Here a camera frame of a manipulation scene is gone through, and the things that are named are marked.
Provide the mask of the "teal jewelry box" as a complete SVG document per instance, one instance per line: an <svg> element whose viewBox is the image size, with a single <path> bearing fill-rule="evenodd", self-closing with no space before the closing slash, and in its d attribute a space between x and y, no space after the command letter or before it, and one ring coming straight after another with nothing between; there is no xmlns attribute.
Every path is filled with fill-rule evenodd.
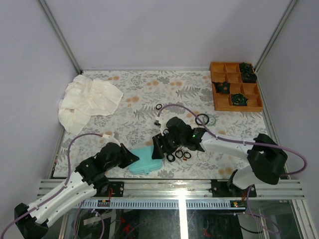
<svg viewBox="0 0 319 239"><path fill-rule="evenodd" d="M163 166L162 159L152 159L154 146L131 150L131 153L139 158L129 166L129 171L134 175L149 175L153 171L160 170Z"/></svg>

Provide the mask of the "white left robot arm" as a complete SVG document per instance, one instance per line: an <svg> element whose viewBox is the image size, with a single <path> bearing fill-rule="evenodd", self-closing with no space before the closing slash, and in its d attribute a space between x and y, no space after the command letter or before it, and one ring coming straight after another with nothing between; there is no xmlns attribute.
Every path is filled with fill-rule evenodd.
<svg viewBox="0 0 319 239"><path fill-rule="evenodd" d="M15 207L15 224L23 238L43 238L49 227L74 206L95 195L108 195L111 187L105 173L114 167L126 168L138 160L123 144L107 143L49 193L33 203Z"/></svg>

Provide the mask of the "black hair tie double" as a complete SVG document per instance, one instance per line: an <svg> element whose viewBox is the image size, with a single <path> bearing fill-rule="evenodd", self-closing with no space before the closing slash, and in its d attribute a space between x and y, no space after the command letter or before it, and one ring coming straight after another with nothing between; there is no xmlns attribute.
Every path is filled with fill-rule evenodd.
<svg viewBox="0 0 319 239"><path fill-rule="evenodd" d="M175 161L175 156L174 155L167 155L166 159L168 160L168 162L174 162Z"/></svg>

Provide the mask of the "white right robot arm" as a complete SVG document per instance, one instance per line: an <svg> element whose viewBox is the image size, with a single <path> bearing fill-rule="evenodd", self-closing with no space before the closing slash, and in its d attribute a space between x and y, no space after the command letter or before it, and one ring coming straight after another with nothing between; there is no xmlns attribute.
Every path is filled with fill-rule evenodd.
<svg viewBox="0 0 319 239"><path fill-rule="evenodd" d="M232 136L212 135L202 127L192 128L182 119L173 117L167 122L156 120L160 133L153 136L152 159L163 159L178 149L219 152L246 160L249 165L236 170L227 184L228 193L239 196L253 184L276 185L284 171L287 154L266 134L258 134L252 141Z"/></svg>

